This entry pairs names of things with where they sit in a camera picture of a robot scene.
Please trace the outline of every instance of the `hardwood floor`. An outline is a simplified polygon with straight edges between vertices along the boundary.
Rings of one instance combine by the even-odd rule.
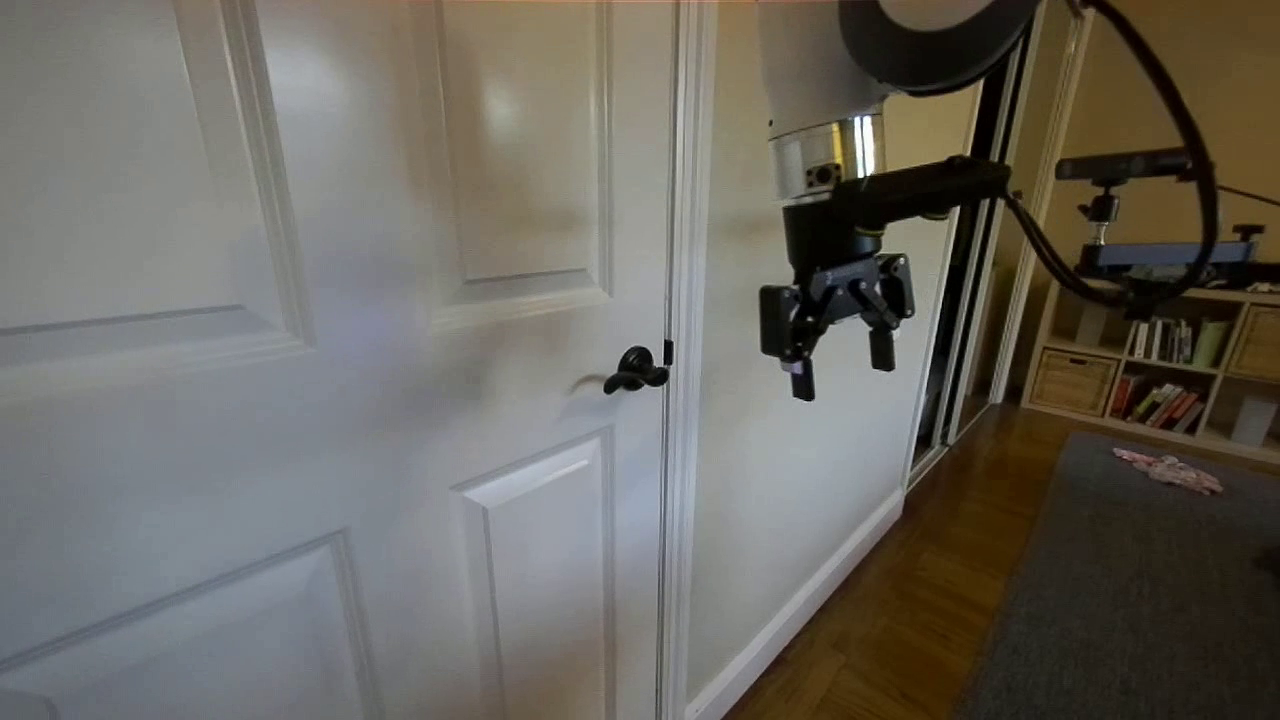
[[[1067,433],[1052,415],[988,410],[731,714],[952,714]]]

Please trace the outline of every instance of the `door handle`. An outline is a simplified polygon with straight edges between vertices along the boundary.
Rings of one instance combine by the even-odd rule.
[[[605,380],[605,395],[613,395],[613,392],[638,392],[638,389],[665,389],[666,376],[672,376],[672,371],[661,369],[642,344],[630,344],[630,346],[614,361],[614,371]]]

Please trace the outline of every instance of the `white trim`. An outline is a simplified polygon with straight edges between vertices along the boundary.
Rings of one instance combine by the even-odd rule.
[[[896,488],[803,585],[800,591],[739,646],[724,672],[696,691],[683,720],[720,720],[758,678],[758,672],[792,645],[792,634],[823,606],[847,572],[900,520],[905,488]]]
[[[982,111],[982,84],[974,84],[974,87],[969,87],[969,126],[964,126],[964,156],[973,150],[973,139],[974,139],[974,115]],[[932,328],[927,328],[927,350],[923,350],[923,369],[921,369],[921,395],[916,395],[916,410],[913,410],[913,429],[916,429],[916,434],[913,439],[921,439],[921,421],[923,421],[923,407],[927,407],[927,395],[932,395],[932,361],[934,361],[934,341],[938,341],[938,320],[943,320],[943,302],[947,302],[947,282],[952,282],[952,262],[954,262],[954,243],[960,243],[960,213],[952,213],[952,219],[947,219],[947,262],[943,262],[943,272],[938,272],[938,281],[934,281],[934,309],[932,309]],[[964,262],[964,282],[973,282],[973,281],[982,281],[988,274],[988,267],[981,267],[981,254],[969,254],[969,262]],[[969,298],[969,293],[960,294],[960,312],[954,312],[954,324],[964,328],[964,320],[973,320],[969,316],[973,312],[973,298]],[[934,415],[932,415],[932,447],[947,447],[947,433],[952,433],[952,415],[954,415],[954,361],[960,355],[969,355],[969,346],[973,346],[973,324],[969,324],[969,331],[964,331],[964,341],[960,344],[952,344],[947,346],[947,369],[943,369],[943,389],[934,392]]]
[[[923,483],[923,476],[947,454],[947,447],[932,447],[916,460],[913,476],[907,476],[907,490],[916,490]]]
[[[947,267],[954,258],[954,229],[960,229],[960,215],[952,213],[947,215],[947,241],[943,241],[943,267],[934,272],[934,288],[932,288],[934,302],[932,302],[932,324],[927,324],[927,334],[923,334],[923,364],[916,371],[913,433],[907,433],[907,447],[900,454],[905,488],[913,488],[913,471],[916,471],[921,421],[923,421],[923,407],[927,407],[932,355],[934,355],[934,334],[938,334],[943,298],[947,298]]]
[[[960,429],[954,429],[954,445],[990,410],[995,403],[988,399],[981,410],[973,410]]]
[[[666,389],[666,490],[661,566],[661,714],[675,720],[686,699],[686,604],[699,460],[705,376],[705,281],[707,281],[707,190],[715,106],[715,3],[675,13],[675,175],[672,175],[672,389]]]
[[[1005,142],[1000,159],[1010,165],[1017,159],[1017,130],[1021,130],[1021,115],[1029,104],[1029,78],[1037,71],[1037,52],[1039,52],[1039,30],[1033,30],[1033,38],[1010,56],[1010,75],[1000,87],[1000,118],[995,118],[995,142]],[[1000,229],[1005,229],[1005,208],[988,204],[982,208],[982,236],[974,236],[982,248],[981,254],[981,272],[974,272],[974,293],[969,298],[969,341],[960,346],[960,371],[954,371],[954,389],[947,389],[947,429],[938,433],[943,445],[954,445],[964,434],[964,407],[981,371],[981,355],[988,346],[988,331],[990,331],[990,294],[995,294],[995,254],[1000,254]]]
[[[1039,166],[1037,166],[1037,208],[1033,215],[1042,224],[1048,204],[1052,204],[1052,166],[1057,156],[1067,142],[1067,126],[1071,126],[1071,106],[1076,106],[1076,92],[1081,92],[1081,75],[1084,75],[1084,56],[1086,56],[1086,38],[1090,38],[1090,13],[1084,17],[1084,22],[1076,22],[1071,38],[1067,38],[1067,62],[1057,75],[1057,92],[1052,92],[1052,130],[1042,139],[1039,150]],[[1029,294],[1033,294],[1033,274],[1037,274],[1037,250],[1022,243],[1017,254],[1017,272],[1010,272],[1010,293],[1008,293],[1008,312],[1005,312],[1005,334],[1000,334],[1000,350],[995,350],[995,371],[990,371],[990,403],[1005,403],[1008,395],[1008,376],[1010,376],[1010,355],[1017,355],[1017,341],[1029,316]]]

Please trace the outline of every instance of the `wall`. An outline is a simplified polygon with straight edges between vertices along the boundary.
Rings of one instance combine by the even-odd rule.
[[[960,150],[973,104],[887,104],[887,159]],[[883,241],[913,254],[921,302],[900,369],[873,371],[863,324],[835,324],[814,350],[821,399],[800,403],[754,341],[754,288],[792,267],[750,3],[720,3],[711,137],[686,714],[720,714],[896,520],[952,229],[907,219]]]
[[[1280,3],[1260,0],[1117,0],[1162,56],[1186,106],[1194,111],[1220,184],[1280,194]],[[1084,56],[1081,94],[1067,125],[1067,156],[1169,148],[1181,137],[1131,62],[1129,49],[1101,19]],[[1076,248],[1086,224],[1076,204],[1086,184],[1057,184],[1048,229]],[[1118,224],[1113,241],[1194,241],[1201,208],[1191,184],[1131,181],[1118,188]],[[1223,233],[1232,224],[1272,224],[1280,208],[1223,194]],[[1280,243],[1260,243],[1260,254],[1280,258]]]

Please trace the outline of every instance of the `door panel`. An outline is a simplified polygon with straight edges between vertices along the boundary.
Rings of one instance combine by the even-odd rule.
[[[0,403],[302,346],[247,35],[237,3],[3,3]]]
[[[0,6],[13,706],[651,714],[672,30]]]

